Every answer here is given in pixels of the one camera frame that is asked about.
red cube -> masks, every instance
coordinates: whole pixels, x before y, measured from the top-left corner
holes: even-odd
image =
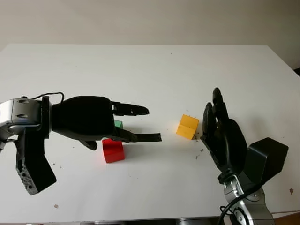
[[[121,141],[113,141],[108,138],[102,140],[102,145],[106,163],[113,163],[125,159]]]

green cube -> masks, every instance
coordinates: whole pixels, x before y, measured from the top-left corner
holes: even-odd
[[[120,121],[120,120],[115,120],[115,121],[114,121],[114,125],[115,125],[116,127],[118,127],[118,128],[123,129],[123,122]]]

toy block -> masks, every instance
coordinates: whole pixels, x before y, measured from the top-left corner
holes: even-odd
[[[106,163],[113,163],[125,159],[121,141],[113,141],[110,138],[102,140],[103,154]]]
[[[115,125],[115,127],[123,129],[123,122],[120,120],[115,120],[114,125]]]
[[[176,134],[192,140],[196,133],[198,123],[198,119],[182,115]]]

yellow block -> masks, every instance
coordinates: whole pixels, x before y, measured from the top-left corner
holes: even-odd
[[[176,134],[192,140],[196,133],[198,123],[198,119],[182,115]]]

table surface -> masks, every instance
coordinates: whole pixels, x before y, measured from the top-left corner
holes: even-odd
[[[66,98],[147,106],[150,115],[115,118],[125,129],[161,132],[163,139],[125,144],[126,159],[106,164],[101,142],[91,151],[52,132],[45,155],[57,182],[33,196],[7,144],[0,155],[1,223],[218,216],[226,205],[218,169],[201,141],[176,135],[186,114],[200,120],[201,136],[215,87],[248,145],[271,137],[289,146],[283,171],[263,189],[271,212],[300,209],[299,77],[267,46],[13,44],[0,53],[0,77],[0,102],[63,91]]]

